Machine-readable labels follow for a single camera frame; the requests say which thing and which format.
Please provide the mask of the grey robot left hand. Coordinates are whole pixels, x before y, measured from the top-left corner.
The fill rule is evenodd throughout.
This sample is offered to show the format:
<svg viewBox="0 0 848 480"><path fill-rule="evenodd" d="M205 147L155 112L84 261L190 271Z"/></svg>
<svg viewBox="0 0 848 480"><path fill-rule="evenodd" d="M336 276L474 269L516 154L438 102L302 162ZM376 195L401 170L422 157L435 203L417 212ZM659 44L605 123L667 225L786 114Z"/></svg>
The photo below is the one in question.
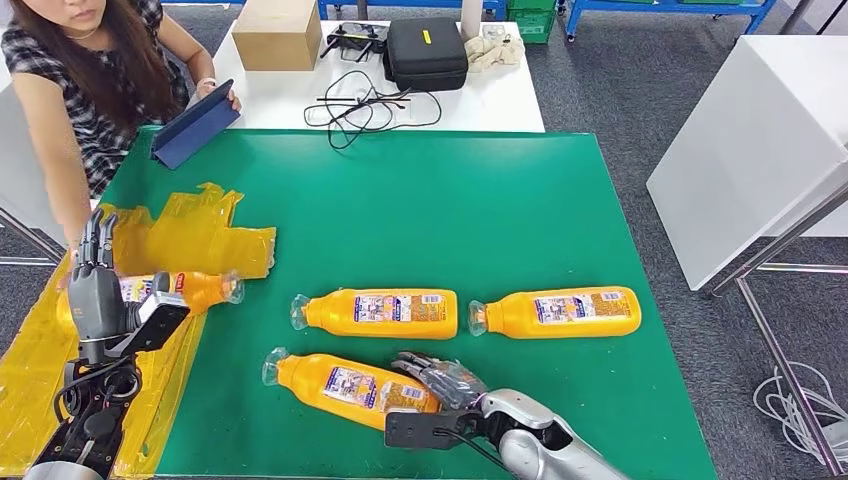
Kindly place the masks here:
<svg viewBox="0 0 848 480"><path fill-rule="evenodd" d="M128 335L139 327L136 302L125 302L114 269L117 215L96 208L83 228L67 284L73 323L82 342Z"/></svg>

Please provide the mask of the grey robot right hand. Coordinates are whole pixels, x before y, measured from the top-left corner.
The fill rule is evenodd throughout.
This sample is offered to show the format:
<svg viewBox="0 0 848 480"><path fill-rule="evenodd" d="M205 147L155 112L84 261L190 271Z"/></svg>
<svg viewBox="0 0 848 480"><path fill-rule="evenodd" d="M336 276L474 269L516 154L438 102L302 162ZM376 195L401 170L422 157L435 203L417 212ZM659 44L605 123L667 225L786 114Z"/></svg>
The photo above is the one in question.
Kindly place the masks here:
<svg viewBox="0 0 848 480"><path fill-rule="evenodd" d="M391 366L423 384L448 410L473 409L489 391L474 373L456 361L402 351Z"/></svg>

